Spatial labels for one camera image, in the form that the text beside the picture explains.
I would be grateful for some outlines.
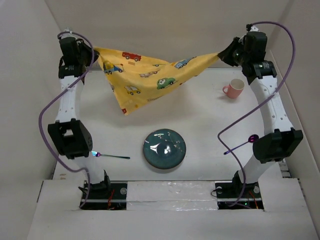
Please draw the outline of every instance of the mug handle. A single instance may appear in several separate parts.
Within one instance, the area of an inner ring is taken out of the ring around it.
[[[224,87],[222,88],[222,91],[223,91],[225,94],[227,94],[228,91],[229,91],[229,88],[230,88],[230,86],[224,86]]]

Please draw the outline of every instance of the yellow cloth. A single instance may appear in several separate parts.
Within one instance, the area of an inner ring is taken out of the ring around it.
[[[96,47],[104,71],[123,114],[175,90],[215,63],[218,53],[169,63],[134,53]]]

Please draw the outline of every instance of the green car print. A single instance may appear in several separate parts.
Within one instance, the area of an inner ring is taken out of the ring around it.
[[[159,79],[157,84],[157,88],[156,89],[165,89],[167,87],[169,87],[170,85],[174,84],[177,80],[174,79],[173,77],[169,77],[169,78],[162,78]]]

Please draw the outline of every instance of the cartoon car print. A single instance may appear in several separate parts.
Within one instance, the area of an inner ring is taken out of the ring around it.
[[[130,52],[125,52],[125,51],[122,53],[122,57],[124,57],[127,60],[133,59],[136,62],[141,60],[141,55],[130,53]]]
[[[162,79],[159,79],[157,84],[156,89],[165,89],[167,87],[169,87],[170,85],[174,84],[177,80],[174,79],[173,77],[165,77]]]
[[[166,63],[153,64],[152,66],[159,67],[160,65],[166,65]]]
[[[126,89],[126,92],[131,95],[141,93],[140,89],[135,86],[125,86],[124,88]]]
[[[176,65],[174,65],[174,67],[177,68],[177,69],[181,69],[183,66],[187,65],[194,58],[195,58],[195,56],[191,57],[191,58],[188,58],[188,59],[185,59],[185,60],[182,60],[182,61],[178,61],[176,63]]]
[[[117,67],[116,65],[112,63],[103,63],[103,72],[107,75],[111,75],[113,72],[118,71],[119,73],[122,73],[124,71],[123,64],[120,64],[122,66],[122,69],[120,67]]]
[[[157,70],[157,71],[150,71],[150,72],[148,72],[148,73],[141,73],[141,74],[140,74],[140,77],[141,77],[141,78],[148,78],[148,77],[150,77],[150,76],[153,75],[153,74],[157,74],[159,71],[160,71],[160,69]]]

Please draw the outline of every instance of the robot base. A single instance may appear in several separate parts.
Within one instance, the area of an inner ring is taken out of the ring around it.
[[[229,205],[239,197],[242,186],[243,184],[240,181],[238,172],[234,175],[232,181],[215,182],[215,194],[218,202],[218,209],[247,209],[241,205],[229,207]],[[264,209],[259,184],[257,182],[246,184],[242,197],[238,203],[253,209],[256,208],[257,204],[259,209]]]
[[[127,209],[126,182],[111,182],[110,190],[91,191],[82,210],[126,210]],[[82,193],[81,203],[85,200],[86,193]]]

